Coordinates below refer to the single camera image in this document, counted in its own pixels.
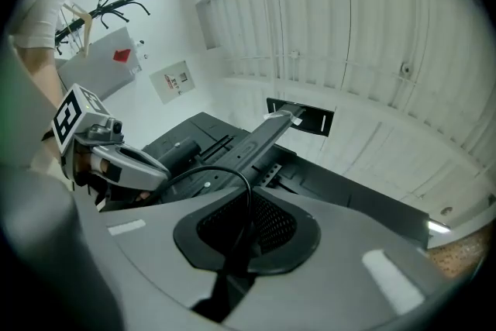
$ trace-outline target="hanger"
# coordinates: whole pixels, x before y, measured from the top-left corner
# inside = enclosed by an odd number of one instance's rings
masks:
[[[91,32],[91,25],[93,24],[93,18],[89,13],[87,13],[85,10],[83,10],[82,7],[78,6],[76,3],[74,3],[74,6],[81,11],[76,11],[72,7],[64,4],[64,8],[72,12],[75,16],[78,16],[80,19],[84,21],[84,45],[83,45],[83,54],[84,58],[88,56],[89,53],[89,40],[90,40],[90,32]]]

